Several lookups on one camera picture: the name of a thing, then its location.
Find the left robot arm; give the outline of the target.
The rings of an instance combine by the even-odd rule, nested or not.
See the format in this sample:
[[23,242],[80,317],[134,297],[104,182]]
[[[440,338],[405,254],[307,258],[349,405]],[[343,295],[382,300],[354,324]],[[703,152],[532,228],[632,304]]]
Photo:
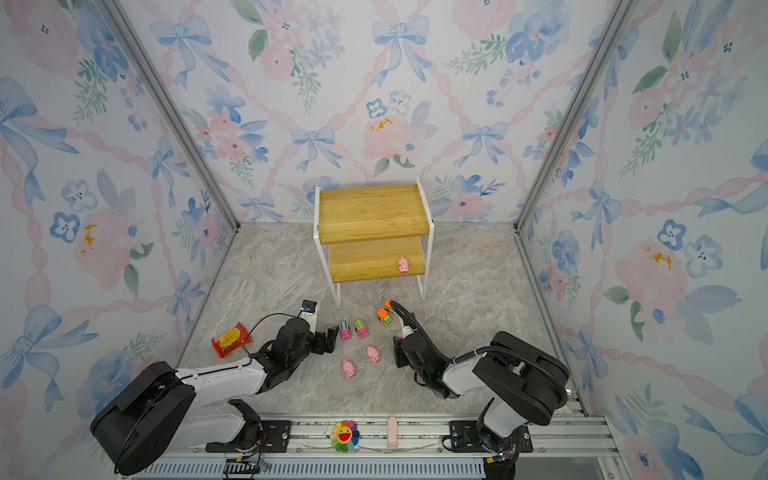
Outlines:
[[287,381],[310,354],[334,350],[338,328],[314,327],[308,313],[291,317],[257,352],[223,366],[155,362],[97,413],[90,432],[124,476],[200,445],[209,453],[252,453],[269,435],[245,398]]

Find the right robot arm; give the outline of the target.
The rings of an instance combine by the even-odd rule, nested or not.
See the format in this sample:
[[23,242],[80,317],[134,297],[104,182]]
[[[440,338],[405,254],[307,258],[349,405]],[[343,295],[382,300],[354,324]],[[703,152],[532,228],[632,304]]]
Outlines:
[[443,399],[488,388],[492,398],[474,423],[449,423],[456,453],[518,452],[529,424],[547,426],[568,402],[570,370],[556,357],[501,331],[490,344],[450,358],[421,330],[393,338],[396,366]]

